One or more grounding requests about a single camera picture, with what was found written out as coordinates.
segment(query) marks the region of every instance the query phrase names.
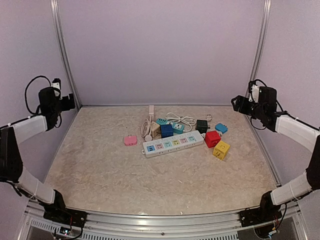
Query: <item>pink plug adapter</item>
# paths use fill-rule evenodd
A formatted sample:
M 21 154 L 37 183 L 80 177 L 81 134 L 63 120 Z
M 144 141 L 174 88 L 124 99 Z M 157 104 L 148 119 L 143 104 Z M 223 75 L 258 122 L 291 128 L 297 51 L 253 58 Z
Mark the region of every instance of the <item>pink plug adapter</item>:
M 138 140 L 137 140 L 137 136 L 125 136 L 124 137 L 124 145 L 126 146 L 133 146 L 133 145 L 137 145 Z

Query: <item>lavender wall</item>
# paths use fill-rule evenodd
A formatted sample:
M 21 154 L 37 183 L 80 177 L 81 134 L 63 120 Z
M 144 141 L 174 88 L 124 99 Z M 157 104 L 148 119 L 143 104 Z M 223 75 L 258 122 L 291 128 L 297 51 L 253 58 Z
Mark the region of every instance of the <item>lavender wall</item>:
M 320 2 L 274 0 L 258 78 L 278 91 L 285 110 L 320 126 Z M 308 167 L 311 154 L 294 141 L 260 131 L 283 184 Z M 309 239 L 320 239 L 320 192 L 300 201 Z
M 246 91 L 263 0 L 59 1 L 84 105 L 230 104 Z
M 0 1 L 0 126 L 28 116 L 24 90 L 37 75 L 61 78 L 62 93 L 70 93 L 55 36 L 50 1 Z M 38 92 L 46 83 L 33 83 L 28 94 L 35 110 Z M 53 157 L 76 111 L 62 114 L 61 128 L 31 138 L 20 145 L 24 165 L 44 180 Z M 8 184 L 0 183 L 0 240 L 13 240 L 27 199 Z

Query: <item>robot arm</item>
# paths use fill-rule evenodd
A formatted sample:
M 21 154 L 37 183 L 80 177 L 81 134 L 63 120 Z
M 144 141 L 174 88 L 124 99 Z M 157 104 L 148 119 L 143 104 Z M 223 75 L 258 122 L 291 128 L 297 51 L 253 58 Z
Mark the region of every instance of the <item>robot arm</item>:
M 60 86 L 61 81 L 56 78 L 51 86 L 40 90 L 40 114 L 0 127 L 0 182 L 10 184 L 20 196 L 38 200 L 44 207 L 44 218 L 62 224 L 70 224 L 73 219 L 72 225 L 83 227 L 87 214 L 66 208 L 61 193 L 28 172 L 18 147 L 27 139 L 53 129 L 63 111 L 75 108 L 73 94 L 61 97 Z
M 291 138 L 312 153 L 306 171 L 287 184 L 266 192 L 257 209 L 240 212 L 241 223 L 245 226 L 272 221 L 279 216 L 282 204 L 299 200 L 310 192 L 320 189 L 320 131 L 309 124 L 294 118 L 288 112 L 277 111 L 277 91 L 274 88 L 257 86 L 255 80 L 249 83 L 250 97 L 238 95 L 231 100 L 236 112 L 258 119 L 272 132 Z

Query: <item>cable connector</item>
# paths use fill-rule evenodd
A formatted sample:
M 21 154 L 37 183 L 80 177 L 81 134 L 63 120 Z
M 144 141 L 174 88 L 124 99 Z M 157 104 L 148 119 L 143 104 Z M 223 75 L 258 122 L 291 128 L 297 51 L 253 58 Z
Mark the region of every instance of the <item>cable connector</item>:
M 208 123 L 211 122 L 211 120 L 212 120 L 211 114 L 207 114 L 206 115 L 206 120 L 207 120 Z
M 61 80 L 59 78 L 55 78 L 51 83 L 51 87 L 54 89 L 55 96 L 61 100 Z
M 149 117 L 150 116 L 151 116 L 151 121 L 153 121 L 155 117 L 155 105 L 149 105 Z

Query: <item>vent grille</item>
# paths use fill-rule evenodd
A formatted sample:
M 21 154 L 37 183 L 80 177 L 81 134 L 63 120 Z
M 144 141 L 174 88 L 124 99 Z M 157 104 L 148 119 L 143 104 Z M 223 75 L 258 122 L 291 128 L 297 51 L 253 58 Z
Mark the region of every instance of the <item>vent grille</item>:
M 31 221 L 31 226 L 45 230 L 47 232 L 54 233 L 55 231 L 58 233 L 60 230 L 60 226 L 57 225 L 56 223 L 47 223 L 45 221 L 42 221 L 40 219 L 32 219 Z M 93 233 L 93 232 L 83 232 L 82 237 L 79 239 L 83 240 L 137 240 L 141 238 L 135 238 L 135 237 L 127 237 L 127 238 L 122 238 L 122 237 L 116 237 L 116 236 L 110 236 L 106 234 L 100 234 L 100 233 Z M 237 232 L 230 232 L 230 233 L 225 233 L 225 234 L 218 234 L 218 235 L 212 235 L 212 236 L 207 236 L 205 238 L 193 238 L 193 237 L 185 237 L 183 238 L 184 240 L 238 240 L 238 233 Z

